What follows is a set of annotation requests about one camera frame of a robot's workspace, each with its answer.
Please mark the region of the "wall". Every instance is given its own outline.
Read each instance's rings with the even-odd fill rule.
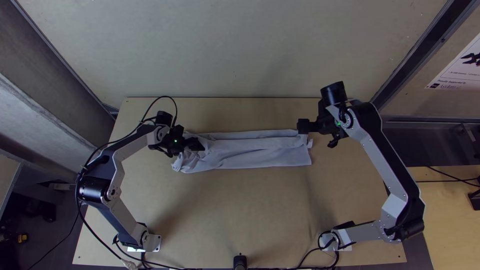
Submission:
[[[113,119],[6,0],[0,1],[0,73],[88,142],[108,141]]]
[[[127,96],[369,100],[446,0],[18,0],[105,103]]]
[[[424,89],[479,33],[480,7],[477,7],[381,113],[394,116],[480,118],[480,91]]]

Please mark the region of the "folded fabric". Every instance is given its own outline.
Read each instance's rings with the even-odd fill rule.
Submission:
[[[186,174],[213,169],[248,169],[311,165],[313,141],[293,129],[191,134],[205,151],[185,149],[171,165]]]

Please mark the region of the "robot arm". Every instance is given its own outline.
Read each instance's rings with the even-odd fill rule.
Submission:
[[[380,218],[355,224],[353,221],[334,227],[323,233],[319,246],[325,246],[332,238],[342,249],[353,243],[383,240],[399,243],[424,229],[425,204],[420,190],[390,142],[382,132],[382,120],[377,109],[369,102],[352,101],[347,106],[343,82],[336,82],[321,89],[317,121],[299,119],[297,129],[301,134],[319,132],[332,134],[328,147],[334,148],[342,138],[351,137],[365,149],[368,157],[385,184],[388,198],[381,208]]]
[[[144,223],[137,222],[120,199],[120,185],[125,175],[122,161],[145,146],[169,157],[177,156],[185,147],[205,150],[196,138],[185,139],[181,125],[171,127],[172,116],[159,111],[155,124],[142,124],[136,133],[105,148],[79,174],[76,196],[97,208],[118,232],[118,240],[129,251],[157,252],[161,236],[151,234]]]

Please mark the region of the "wire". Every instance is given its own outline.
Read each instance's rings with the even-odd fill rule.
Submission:
[[[62,240],[60,240],[60,242],[58,242],[55,246],[53,246],[49,251],[47,251],[40,259],[38,259],[34,264],[32,264],[29,268],[27,268],[27,270],[30,270],[32,269],[34,266],[36,266],[40,261],[42,261],[48,254],[50,254],[50,252],[52,252],[56,247],[58,247],[61,243],[63,243],[73,232],[74,228],[75,228],[75,224],[77,223],[77,220],[79,219],[79,215],[77,214],[76,215],[76,218],[75,218],[75,221],[73,222],[73,224],[71,225],[71,229],[70,229],[70,232],[67,234],[67,236],[65,236]]]
[[[147,114],[149,113],[149,111],[150,111],[150,109],[152,108],[152,106],[153,106],[159,99],[162,99],[162,98],[170,99],[170,100],[173,102],[173,104],[175,105],[175,117],[173,118],[173,121],[171,122],[170,127],[175,126],[175,122],[177,121],[177,115],[178,115],[179,110],[178,110],[177,103],[175,102],[175,100],[174,100],[171,96],[168,96],[168,95],[162,95],[162,96],[157,97],[157,98],[150,104],[150,106],[148,106],[148,109],[146,109],[145,114],[143,114],[143,117],[141,118],[140,122],[145,121],[145,117],[146,117]]]
[[[321,250],[324,250],[326,248],[328,248],[334,241],[335,241],[335,238],[332,237],[332,239],[330,239],[330,241],[328,241],[325,246],[320,246],[320,238],[324,235],[324,234],[329,234],[329,233],[332,233],[332,234],[335,234],[336,236],[336,239],[337,239],[337,246],[336,246],[336,250],[335,250],[335,261],[329,265],[329,266],[322,266],[322,267],[315,267],[315,266],[302,266],[302,264],[304,263],[305,259],[308,257],[308,255],[310,255],[310,253],[312,252],[315,252],[315,251],[321,251]],[[337,263],[339,262],[340,260],[340,253],[339,253],[339,249],[343,249],[343,248],[346,248],[348,246],[351,246],[353,244],[355,244],[356,242],[352,242],[350,244],[347,244],[347,245],[344,245],[342,247],[340,247],[340,238],[338,236],[338,234],[336,234],[335,232],[331,232],[331,231],[324,231],[322,233],[320,233],[320,235],[318,236],[318,239],[317,239],[317,243],[318,243],[318,247],[316,248],[313,248],[311,250],[309,250],[304,256],[303,258],[301,258],[300,262],[298,263],[298,266],[293,268],[293,269],[290,269],[290,270],[299,270],[299,269],[315,269],[315,270],[327,270],[327,269],[335,269],[335,267],[337,266]]]
[[[170,269],[174,269],[174,270],[194,270],[193,268],[178,268],[178,267],[174,267],[174,266],[169,266],[169,265],[165,265],[165,264],[161,264],[161,263],[156,263],[156,262],[151,262],[151,261],[148,261],[148,260],[145,260],[145,259],[142,259],[145,255],[143,255],[142,257],[140,258],[136,258],[128,253],[126,253],[125,251],[123,251],[123,249],[120,248],[120,245],[119,245],[119,240],[118,240],[118,234],[115,235],[115,237],[113,238],[113,243],[116,245],[116,247],[118,248],[118,250],[123,253],[125,256],[127,256],[128,258],[130,259],[134,259],[136,261],[139,261],[141,262],[142,264],[150,264],[150,265],[154,265],[154,266],[161,266],[161,267],[165,267],[165,268],[170,268]]]
[[[455,177],[455,176],[453,176],[453,175],[450,175],[450,174],[448,174],[448,173],[446,173],[446,172],[443,172],[443,171],[441,171],[441,170],[438,170],[438,169],[436,169],[436,168],[433,168],[433,167],[425,164],[425,162],[421,162],[420,160],[418,160],[418,159],[416,159],[416,158],[413,158],[413,157],[411,157],[411,156],[408,156],[408,155],[406,155],[405,153],[402,153],[402,152],[400,152],[400,151],[397,151],[397,152],[398,152],[399,154],[401,154],[402,156],[404,156],[404,157],[406,157],[406,158],[408,158],[408,159],[410,159],[410,160],[412,160],[412,161],[414,161],[414,162],[417,162],[417,163],[422,164],[424,167],[427,167],[427,168],[429,168],[430,170],[432,170],[432,171],[434,171],[434,172],[437,172],[437,173],[439,173],[439,174],[441,174],[441,175],[448,176],[448,177],[450,177],[450,178],[452,178],[452,179],[455,179],[455,180],[416,181],[417,183],[462,182],[462,183],[465,183],[465,184],[467,184],[467,185],[480,188],[480,185],[467,182],[467,181],[472,181],[472,180],[478,179],[478,177],[476,177],[476,178],[469,178],[469,179],[460,179],[460,178]]]
[[[145,264],[145,252],[142,252],[141,255],[140,255],[140,259],[142,259],[143,261],[141,262],[141,265],[143,265],[143,267],[145,267],[145,269],[152,269],[151,267],[148,267],[146,264]]]

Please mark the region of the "poster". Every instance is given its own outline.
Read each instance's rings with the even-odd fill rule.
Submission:
[[[480,33],[425,88],[480,90]]]

